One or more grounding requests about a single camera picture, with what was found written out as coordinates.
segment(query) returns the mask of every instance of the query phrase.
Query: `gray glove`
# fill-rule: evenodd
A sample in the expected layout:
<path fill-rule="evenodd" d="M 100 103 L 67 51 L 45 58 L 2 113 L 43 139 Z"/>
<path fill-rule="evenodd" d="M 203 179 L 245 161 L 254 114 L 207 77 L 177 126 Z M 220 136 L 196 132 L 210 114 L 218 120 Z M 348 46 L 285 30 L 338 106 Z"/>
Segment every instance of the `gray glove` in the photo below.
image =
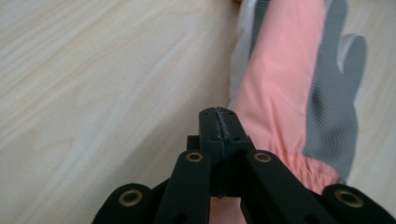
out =
<path fill-rule="evenodd" d="M 324 161 L 342 179 L 355 155 L 358 121 L 353 105 L 366 60 L 361 35 L 340 34 L 347 14 L 345 0 L 332 0 L 309 92 L 303 154 Z"/>

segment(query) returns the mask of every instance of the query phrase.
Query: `light wood surface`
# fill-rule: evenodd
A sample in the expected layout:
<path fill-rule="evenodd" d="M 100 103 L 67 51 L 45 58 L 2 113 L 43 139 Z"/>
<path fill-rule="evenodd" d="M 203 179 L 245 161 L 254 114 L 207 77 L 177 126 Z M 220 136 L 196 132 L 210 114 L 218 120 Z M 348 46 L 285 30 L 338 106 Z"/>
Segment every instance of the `light wood surface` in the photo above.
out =
<path fill-rule="evenodd" d="M 348 184 L 396 216 L 396 1 L 349 1 L 366 36 Z M 233 1 L 0 2 L 0 223 L 91 223 L 168 177 L 198 112 L 229 103 Z"/>

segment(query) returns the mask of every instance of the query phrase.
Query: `work glove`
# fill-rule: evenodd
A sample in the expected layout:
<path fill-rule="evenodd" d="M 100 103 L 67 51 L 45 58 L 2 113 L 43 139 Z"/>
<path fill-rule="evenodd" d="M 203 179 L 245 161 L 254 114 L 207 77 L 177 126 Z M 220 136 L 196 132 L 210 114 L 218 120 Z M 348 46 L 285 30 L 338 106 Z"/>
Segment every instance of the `work glove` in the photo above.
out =
<path fill-rule="evenodd" d="M 303 154 L 329 164 L 346 180 L 355 155 L 358 120 L 353 102 L 366 60 L 361 35 L 341 31 L 347 14 L 345 0 L 329 8 L 306 111 Z"/>
<path fill-rule="evenodd" d="M 322 0 L 269 2 L 233 109 L 256 148 L 275 153 L 319 193 L 338 180 L 331 166 L 303 155 L 325 8 Z"/>

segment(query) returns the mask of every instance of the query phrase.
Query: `glove finger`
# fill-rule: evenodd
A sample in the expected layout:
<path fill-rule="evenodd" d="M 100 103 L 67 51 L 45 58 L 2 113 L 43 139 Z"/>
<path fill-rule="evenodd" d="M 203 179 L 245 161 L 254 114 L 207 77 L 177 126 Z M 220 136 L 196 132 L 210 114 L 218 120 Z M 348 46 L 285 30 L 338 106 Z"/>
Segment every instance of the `glove finger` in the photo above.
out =
<path fill-rule="evenodd" d="M 257 37 L 259 36 L 260 28 L 262 27 L 262 20 L 264 18 L 265 12 L 267 11 L 269 3 L 269 0 L 258 0 L 256 3 L 256 7 L 254 10 L 253 30 L 250 41 L 249 58 L 251 52 L 253 52 L 254 50 L 254 46 L 256 46 Z"/>
<path fill-rule="evenodd" d="M 342 40 L 342 50 L 340 50 L 341 72 L 349 80 L 349 88 L 352 91 L 351 97 L 355 98 L 366 62 L 367 47 L 366 41 L 361 35 L 345 35 Z"/>
<path fill-rule="evenodd" d="M 321 51 L 331 59 L 336 60 L 338 41 L 347 15 L 347 3 L 345 0 L 332 0 L 326 15 L 324 31 L 321 43 Z"/>

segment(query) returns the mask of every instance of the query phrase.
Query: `pink glove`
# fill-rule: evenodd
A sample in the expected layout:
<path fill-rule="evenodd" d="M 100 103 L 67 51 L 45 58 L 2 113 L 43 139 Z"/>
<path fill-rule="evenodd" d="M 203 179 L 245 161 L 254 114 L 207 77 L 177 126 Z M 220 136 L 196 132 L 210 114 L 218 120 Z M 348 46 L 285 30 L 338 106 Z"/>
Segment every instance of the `pink glove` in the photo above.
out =
<path fill-rule="evenodd" d="M 270 2 L 234 108 L 256 148 L 275 153 L 317 193 L 339 179 L 302 154 L 324 15 L 323 0 Z"/>

